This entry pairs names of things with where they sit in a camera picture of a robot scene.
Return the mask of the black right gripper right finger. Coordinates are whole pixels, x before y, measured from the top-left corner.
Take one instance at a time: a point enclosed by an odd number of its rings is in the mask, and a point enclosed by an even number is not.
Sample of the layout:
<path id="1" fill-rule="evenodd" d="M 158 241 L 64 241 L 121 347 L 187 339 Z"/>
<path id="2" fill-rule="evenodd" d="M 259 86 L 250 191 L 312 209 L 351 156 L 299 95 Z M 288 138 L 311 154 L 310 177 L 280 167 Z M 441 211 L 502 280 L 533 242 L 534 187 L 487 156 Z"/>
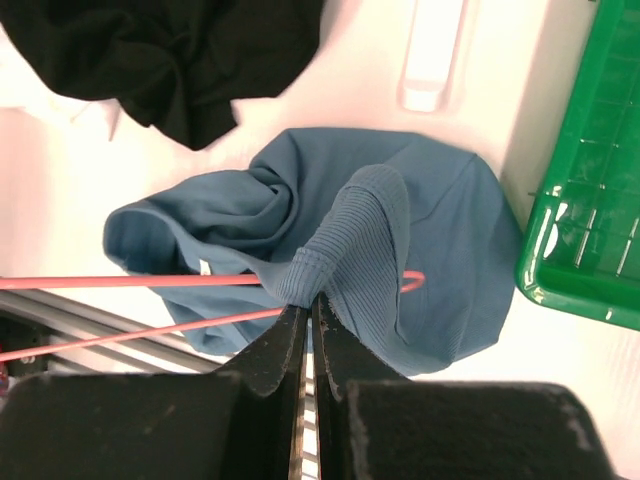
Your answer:
<path id="1" fill-rule="evenodd" d="M 312 307 L 323 479 L 611 479 L 592 418 L 567 388 L 416 382 Z"/>

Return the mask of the pink hanger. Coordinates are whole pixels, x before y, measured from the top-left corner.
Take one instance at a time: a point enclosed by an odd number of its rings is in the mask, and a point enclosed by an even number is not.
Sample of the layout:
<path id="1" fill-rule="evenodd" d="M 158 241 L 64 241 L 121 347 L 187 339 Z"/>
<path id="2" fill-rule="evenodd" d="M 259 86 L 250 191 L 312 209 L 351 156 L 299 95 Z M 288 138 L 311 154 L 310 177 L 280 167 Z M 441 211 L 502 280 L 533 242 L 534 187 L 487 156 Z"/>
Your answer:
<path id="1" fill-rule="evenodd" d="M 205 286 L 246 286 L 258 285 L 260 279 L 255 274 L 238 275 L 152 275 L 152 276 L 81 276 L 81 277 L 9 277 L 1 280 L 3 290 L 29 290 L 43 287 L 45 289 L 69 288 L 119 288 L 119 287 L 205 287 Z M 234 314 L 213 319 L 205 319 L 188 324 L 166 327 L 147 328 L 135 332 L 125 332 L 95 337 L 86 340 L 76 340 L 53 346 L 31 347 L 21 350 L 4 352 L 1 354 L 3 362 L 20 360 L 23 358 L 39 357 L 53 353 L 100 346 L 109 343 L 123 343 L 149 337 L 167 335 L 176 332 L 186 332 L 207 327 L 222 326 L 277 317 L 283 313 L 282 307 L 260 310 L 251 313 Z"/>

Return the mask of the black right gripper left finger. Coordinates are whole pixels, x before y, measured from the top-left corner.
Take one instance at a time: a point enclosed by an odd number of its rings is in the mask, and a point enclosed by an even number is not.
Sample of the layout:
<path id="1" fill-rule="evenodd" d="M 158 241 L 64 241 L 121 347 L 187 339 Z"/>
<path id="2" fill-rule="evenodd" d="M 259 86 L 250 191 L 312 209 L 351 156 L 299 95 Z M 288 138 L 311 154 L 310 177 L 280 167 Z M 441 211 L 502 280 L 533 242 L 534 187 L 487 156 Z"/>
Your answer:
<path id="1" fill-rule="evenodd" d="M 297 479 L 306 313 L 202 374 L 42 375 L 1 413 L 5 479 Z"/>

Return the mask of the blue tank top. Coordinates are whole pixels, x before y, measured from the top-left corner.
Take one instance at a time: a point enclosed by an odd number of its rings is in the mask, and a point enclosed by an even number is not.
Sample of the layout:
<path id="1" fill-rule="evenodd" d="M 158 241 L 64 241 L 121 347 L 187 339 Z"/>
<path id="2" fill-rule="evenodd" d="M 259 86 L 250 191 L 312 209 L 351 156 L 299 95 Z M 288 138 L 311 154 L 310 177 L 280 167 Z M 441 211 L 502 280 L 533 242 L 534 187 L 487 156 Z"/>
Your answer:
<path id="1" fill-rule="evenodd" d="M 131 275 L 259 283 L 160 287 L 172 319 L 310 307 L 319 294 L 399 373 L 431 373 L 494 345 L 522 233 L 479 156 L 414 133 L 282 132 L 244 170 L 207 173 L 121 207 L 108 259 Z"/>

